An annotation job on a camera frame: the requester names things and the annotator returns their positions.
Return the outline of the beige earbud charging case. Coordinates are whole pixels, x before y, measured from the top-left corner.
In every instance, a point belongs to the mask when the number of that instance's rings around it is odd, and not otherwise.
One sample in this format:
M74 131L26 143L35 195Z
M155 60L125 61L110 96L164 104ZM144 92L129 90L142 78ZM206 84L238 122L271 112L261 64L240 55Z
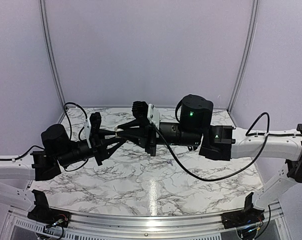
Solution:
M122 129L118 129L117 127L114 129L114 131L115 131L115 136L118 138L120 138L121 137L121 133L122 133Z

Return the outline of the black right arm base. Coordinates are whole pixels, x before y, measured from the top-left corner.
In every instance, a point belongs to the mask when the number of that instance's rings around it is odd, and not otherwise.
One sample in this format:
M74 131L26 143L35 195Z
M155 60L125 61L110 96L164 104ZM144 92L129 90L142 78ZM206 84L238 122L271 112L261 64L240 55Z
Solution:
M246 196L243 209L225 212L221 215L225 229L255 224L265 219L264 210L254 208L253 195L252 192Z

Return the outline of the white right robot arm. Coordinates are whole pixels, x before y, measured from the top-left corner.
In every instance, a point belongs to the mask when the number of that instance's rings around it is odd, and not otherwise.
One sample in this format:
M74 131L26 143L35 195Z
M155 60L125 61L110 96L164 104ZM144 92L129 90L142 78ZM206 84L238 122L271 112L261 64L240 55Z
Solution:
M238 219L249 224L272 201L302 183L302 124L296 129L271 132L212 125L213 103L201 96L183 97L175 109L175 122L162 122L159 111L143 101L132 106L134 120L116 127L118 137L135 143L154 156L157 145L186 146L214 161L251 158L284 159L286 164L257 192L245 199Z

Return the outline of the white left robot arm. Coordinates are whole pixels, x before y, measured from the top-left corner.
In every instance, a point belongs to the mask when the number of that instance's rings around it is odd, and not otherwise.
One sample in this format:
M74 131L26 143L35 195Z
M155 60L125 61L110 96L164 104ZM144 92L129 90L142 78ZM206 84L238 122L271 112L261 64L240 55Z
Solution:
M48 181L60 175L62 169L89 159L95 159L100 166L125 143L115 132L99 127L89 132L87 139L73 141L61 124L50 126L41 134L41 140L43 147L39 151L29 149L18 157L0 158L0 180ZM0 183L0 201L35 214L44 223L54 218L54 211L42 191L24 191Z

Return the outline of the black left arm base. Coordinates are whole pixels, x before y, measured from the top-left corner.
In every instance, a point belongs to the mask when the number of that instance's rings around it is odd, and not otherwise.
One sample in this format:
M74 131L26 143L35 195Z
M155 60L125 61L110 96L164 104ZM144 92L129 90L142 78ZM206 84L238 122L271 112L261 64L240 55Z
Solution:
M35 198L33 201L35 207L28 212L27 217L29 219L48 225L53 225L55 222L62 220L58 225L63 228L68 227L70 212L51 208L44 192L35 189L31 192Z

